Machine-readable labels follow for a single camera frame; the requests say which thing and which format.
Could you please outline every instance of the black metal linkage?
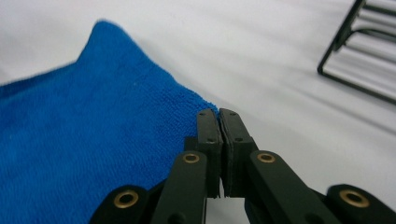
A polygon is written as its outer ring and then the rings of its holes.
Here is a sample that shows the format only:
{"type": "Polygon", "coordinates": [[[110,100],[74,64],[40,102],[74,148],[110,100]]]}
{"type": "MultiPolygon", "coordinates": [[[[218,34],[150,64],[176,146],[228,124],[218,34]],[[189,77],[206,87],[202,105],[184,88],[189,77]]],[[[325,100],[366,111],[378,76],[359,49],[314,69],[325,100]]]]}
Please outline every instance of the black metal linkage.
{"type": "Polygon", "coordinates": [[[274,152],[252,152],[247,170],[274,223],[340,223],[274,152]]]}
{"type": "Polygon", "coordinates": [[[143,223],[149,194],[138,186],[111,191],[93,214],[90,224],[143,223]]]}
{"type": "Polygon", "coordinates": [[[396,223],[396,213],[389,207],[367,191],[350,185],[329,188],[325,203],[343,223],[396,223]]]}
{"type": "Polygon", "coordinates": [[[205,223],[206,166],[206,155],[201,152],[177,156],[151,224],[205,223]]]}

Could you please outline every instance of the white table surface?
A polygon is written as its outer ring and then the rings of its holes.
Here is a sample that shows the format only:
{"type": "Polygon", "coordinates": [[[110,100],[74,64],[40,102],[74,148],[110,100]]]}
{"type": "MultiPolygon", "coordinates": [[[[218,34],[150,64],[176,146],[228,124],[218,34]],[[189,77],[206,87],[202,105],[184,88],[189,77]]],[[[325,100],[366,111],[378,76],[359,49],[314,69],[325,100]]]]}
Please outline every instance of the white table surface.
{"type": "MultiPolygon", "coordinates": [[[[351,0],[0,1],[0,84],[74,61],[99,19],[175,79],[240,114],[312,189],[346,183],[396,210],[396,106],[317,75],[351,0]]],[[[206,223],[248,223],[208,200],[206,223]]]]}

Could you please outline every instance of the black plastic part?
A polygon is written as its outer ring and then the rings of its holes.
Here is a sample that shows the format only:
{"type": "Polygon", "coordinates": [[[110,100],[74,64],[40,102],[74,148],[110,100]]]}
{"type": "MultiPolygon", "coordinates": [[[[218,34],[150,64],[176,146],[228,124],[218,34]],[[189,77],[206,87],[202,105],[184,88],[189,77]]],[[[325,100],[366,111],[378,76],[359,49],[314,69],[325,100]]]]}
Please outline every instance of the black plastic part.
{"type": "Polygon", "coordinates": [[[207,197],[219,197],[222,138],[216,114],[212,109],[197,114],[197,150],[207,156],[207,197]]]}
{"type": "Polygon", "coordinates": [[[196,150],[198,150],[198,139],[196,137],[185,137],[184,151],[196,151],[196,150]]]}
{"type": "Polygon", "coordinates": [[[151,224],[205,223],[206,166],[206,155],[201,152],[177,156],[151,224]]]}
{"type": "Polygon", "coordinates": [[[237,113],[222,108],[220,122],[225,142],[221,174],[224,196],[243,198],[247,194],[248,182],[245,164],[250,153],[258,149],[237,113]]]}
{"type": "Polygon", "coordinates": [[[372,194],[353,186],[330,187],[325,202],[343,223],[396,223],[395,212],[372,194]]]}
{"type": "Polygon", "coordinates": [[[149,194],[145,189],[137,186],[123,186],[111,191],[103,200],[93,214],[90,224],[126,224],[126,223],[144,223],[143,216],[146,205],[149,200],[149,194]],[[136,200],[131,206],[119,208],[115,201],[117,196],[127,192],[118,201],[121,205],[128,205],[131,200],[136,200]]]}
{"type": "Polygon", "coordinates": [[[245,199],[245,211],[250,224],[273,224],[267,208],[264,204],[253,203],[249,199],[245,199]]]}
{"type": "Polygon", "coordinates": [[[340,223],[275,153],[252,152],[247,169],[274,223],[340,223]]]}

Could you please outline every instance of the blue microfiber cloth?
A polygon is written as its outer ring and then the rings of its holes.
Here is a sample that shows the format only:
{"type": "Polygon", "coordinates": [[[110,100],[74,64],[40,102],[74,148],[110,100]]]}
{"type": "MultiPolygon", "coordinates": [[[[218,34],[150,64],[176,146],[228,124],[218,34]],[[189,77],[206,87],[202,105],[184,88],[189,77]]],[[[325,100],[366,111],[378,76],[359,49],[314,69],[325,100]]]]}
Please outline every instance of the blue microfiber cloth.
{"type": "Polygon", "coordinates": [[[0,87],[0,223],[88,223],[111,190],[152,188],[208,107],[99,21],[75,63],[0,87]]]}

